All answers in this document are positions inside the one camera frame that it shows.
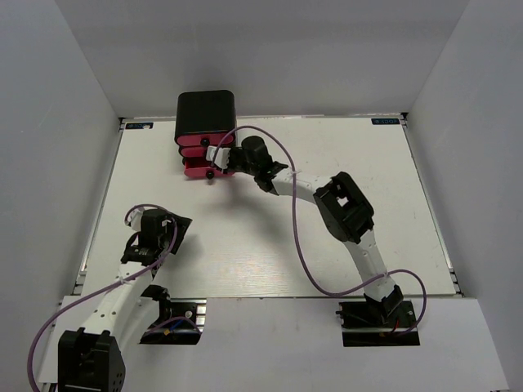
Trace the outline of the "pink bottom drawer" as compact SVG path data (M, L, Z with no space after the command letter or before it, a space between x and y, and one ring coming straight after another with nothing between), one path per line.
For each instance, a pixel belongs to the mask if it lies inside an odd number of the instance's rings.
M213 167L205 158L183 158L184 174L190 179L212 180L233 176L232 171Z

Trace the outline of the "pink drawer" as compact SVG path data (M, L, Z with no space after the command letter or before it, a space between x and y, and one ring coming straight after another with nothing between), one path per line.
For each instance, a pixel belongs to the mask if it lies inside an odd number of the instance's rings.
M180 149L180 154L183 158L203 158L207 157L207 147L191 146Z
M213 167L205 158L183 158L184 174L190 179L212 180L233 176L232 171Z
M182 148L209 145L218 146L220 143L230 145L235 141L235 137L227 135L226 133L205 133L205 134L189 134L177 136L175 142Z

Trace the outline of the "pink top drawer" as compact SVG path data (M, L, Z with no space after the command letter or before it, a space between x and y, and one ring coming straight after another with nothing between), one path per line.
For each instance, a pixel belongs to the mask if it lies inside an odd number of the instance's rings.
M226 133L205 133L205 134L189 134L177 136L175 142L182 148L209 145L218 146L220 143L230 145L235 141L235 137L227 135Z

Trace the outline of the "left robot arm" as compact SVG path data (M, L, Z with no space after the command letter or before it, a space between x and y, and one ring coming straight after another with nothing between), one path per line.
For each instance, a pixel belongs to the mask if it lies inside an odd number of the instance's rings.
M114 281L81 298L99 303L58 342L59 391L120 391L126 376L124 350L148 327L172 318L168 290L154 284L165 259L177 253L192 220L154 204L138 204L124 217L133 231Z

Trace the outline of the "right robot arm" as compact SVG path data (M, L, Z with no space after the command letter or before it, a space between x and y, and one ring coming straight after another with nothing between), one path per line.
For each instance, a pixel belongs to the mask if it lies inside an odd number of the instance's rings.
M396 319L404 299L400 287L387 272L373 232L374 210L352 177L341 171L335 176L312 176L275 161L265 141L249 136L241 146L223 148L213 162L224 172L242 172L253 177L258 187L277 196L290 196L314 204L328 232L349 251L363 281L369 317L386 326Z

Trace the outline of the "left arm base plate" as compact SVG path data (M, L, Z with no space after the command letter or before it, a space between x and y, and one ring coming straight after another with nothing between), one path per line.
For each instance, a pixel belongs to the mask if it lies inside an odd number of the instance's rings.
M206 299L161 300L160 313L140 340L141 345L197 345L203 334Z

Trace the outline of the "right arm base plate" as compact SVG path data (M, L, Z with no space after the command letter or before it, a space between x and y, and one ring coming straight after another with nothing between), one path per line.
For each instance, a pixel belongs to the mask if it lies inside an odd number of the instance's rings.
M403 301L386 321L372 315L365 301L340 302L336 315L342 324L344 347L420 346L411 301Z

